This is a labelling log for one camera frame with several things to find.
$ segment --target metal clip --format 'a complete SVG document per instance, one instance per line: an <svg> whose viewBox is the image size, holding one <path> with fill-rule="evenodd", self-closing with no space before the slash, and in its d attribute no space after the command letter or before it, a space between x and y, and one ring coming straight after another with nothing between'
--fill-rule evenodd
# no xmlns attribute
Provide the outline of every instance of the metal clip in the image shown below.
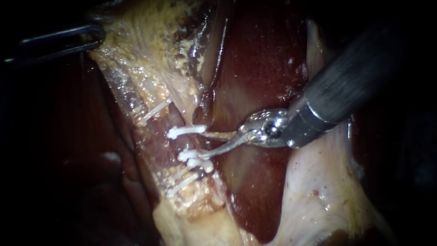
<svg viewBox="0 0 437 246"><path fill-rule="evenodd" d="M47 62L61 56L99 47L105 39L102 26L85 24L70 26L48 34L26 38L18 43L17 54L4 59L12 68Z"/></svg>

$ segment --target white suture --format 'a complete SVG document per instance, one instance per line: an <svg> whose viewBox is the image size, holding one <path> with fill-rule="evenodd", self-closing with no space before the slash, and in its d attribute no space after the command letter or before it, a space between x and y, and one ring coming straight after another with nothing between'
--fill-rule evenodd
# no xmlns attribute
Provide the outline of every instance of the white suture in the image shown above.
<svg viewBox="0 0 437 246"><path fill-rule="evenodd" d="M203 133L206 131L205 125L194 125L185 127L173 127L167 133L167 138L175 140L179 135L190 134L190 133Z"/></svg>
<svg viewBox="0 0 437 246"><path fill-rule="evenodd" d="M201 159L189 159L187 162L187 167L190 169L198 166L202 167L207 174L214 170L213 163L210 160L204 161Z"/></svg>
<svg viewBox="0 0 437 246"><path fill-rule="evenodd" d="M156 107L152 108L147 114L144 116L144 121L149 120L152 118L155 114L157 114L159 111L161 111L163 108L171 104L172 100L169 98L165 100L164 102L158 104Z"/></svg>
<svg viewBox="0 0 437 246"><path fill-rule="evenodd" d="M199 152L196 149L185 149L178 155L178 161L186 162L188 159L198 159Z"/></svg>
<svg viewBox="0 0 437 246"><path fill-rule="evenodd" d="M180 182L178 185L176 185L173 189L169 190L167 192L167 195L169 197L174 197L174 195L176 193L178 193L183 187L188 186L191 182L195 181L198 177L199 177L199 175L197 173L193 173L193 175L184 179L182 182Z"/></svg>

